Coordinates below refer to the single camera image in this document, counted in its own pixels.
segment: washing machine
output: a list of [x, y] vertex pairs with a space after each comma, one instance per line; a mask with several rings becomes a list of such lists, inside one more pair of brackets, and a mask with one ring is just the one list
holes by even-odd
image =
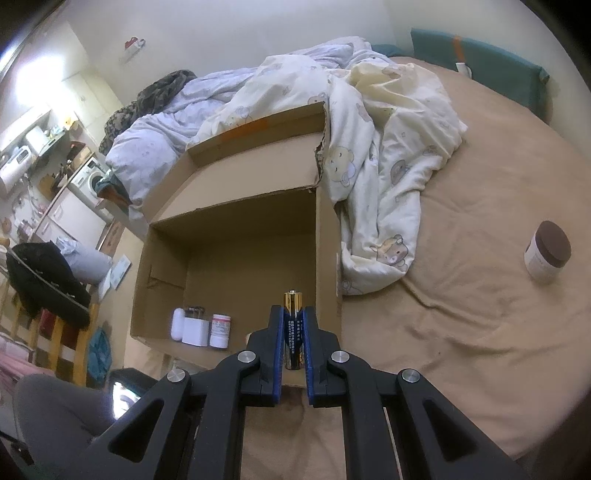
[[111, 223], [113, 216], [105, 209], [97, 208], [97, 205], [102, 199], [97, 197], [95, 185], [104, 176], [105, 173], [100, 169], [100, 165], [96, 159], [90, 157], [86, 164], [70, 180], [68, 188], [105, 222]]

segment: gold battery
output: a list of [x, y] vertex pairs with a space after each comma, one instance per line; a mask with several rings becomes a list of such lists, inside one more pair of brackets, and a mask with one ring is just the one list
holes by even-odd
[[285, 368], [299, 370], [303, 364], [304, 332], [301, 318], [301, 292], [290, 290], [283, 294], [285, 310]]
[[301, 292], [290, 290], [283, 294], [283, 307], [295, 318], [301, 310]]

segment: blanket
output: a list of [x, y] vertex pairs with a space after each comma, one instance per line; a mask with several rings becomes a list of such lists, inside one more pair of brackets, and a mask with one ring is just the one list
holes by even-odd
[[[370, 56], [386, 59], [359, 37], [337, 38], [294, 54], [307, 56], [325, 69], [347, 69], [351, 62]], [[185, 152], [203, 121], [232, 100], [257, 70], [225, 70], [194, 79], [162, 112], [138, 118], [115, 138], [105, 161], [128, 193], [129, 221], [138, 229], [147, 230], [141, 209], [148, 192]]]
[[460, 121], [437, 76], [361, 51], [343, 68], [302, 55], [267, 58], [187, 148], [238, 125], [323, 102], [330, 144], [322, 183], [340, 212], [343, 292], [380, 290], [413, 262], [419, 194], [462, 142]]
[[107, 155], [117, 136], [125, 132], [140, 117], [161, 112], [182, 88], [195, 79], [190, 70], [177, 70], [157, 80], [139, 92], [137, 100], [117, 110], [105, 122], [105, 136], [99, 152]]

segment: pillow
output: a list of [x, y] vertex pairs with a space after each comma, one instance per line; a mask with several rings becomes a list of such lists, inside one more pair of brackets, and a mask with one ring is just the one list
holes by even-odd
[[402, 57], [405, 55], [400, 48], [391, 43], [372, 43], [371, 49], [377, 53], [386, 55], [387, 57]]
[[465, 63], [472, 71], [473, 80], [544, 119], [546, 83], [550, 76], [541, 66], [488, 43], [458, 35], [413, 28], [411, 37], [415, 58], [456, 71], [456, 63]]

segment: white appliance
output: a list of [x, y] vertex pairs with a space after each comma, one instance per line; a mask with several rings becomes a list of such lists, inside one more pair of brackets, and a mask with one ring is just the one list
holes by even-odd
[[28, 146], [18, 149], [18, 152], [0, 168], [0, 197], [7, 198], [18, 180], [31, 167], [35, 157]]
[[102, 199], [96, 196], [94, 188], [96, 182], [104, 176], [105, 174], [100, 169], [97, 160], [94, 157], [90, 157], [86, 164], [74, 175], [68, 184], [68, 188], [106, 223], [111, 223], [113, 221], [113, 216], [109, 212], [97, 208], [97, 205]]
[[[74, 240], [93, 249], [98, 246], [106, 227], [106, 222], [102, 218], [67, 189], [60, 193], [52, 205], [48, 217]], [[59, 231], [53, 224], [50, 224], [47, 229], [48, 235]]]
[[25, 135], [25, 142], [35, 156], [39, 155], [41, 150], [49, 143], [49, 137], [43, 133], [40, 126], [36, 126]]

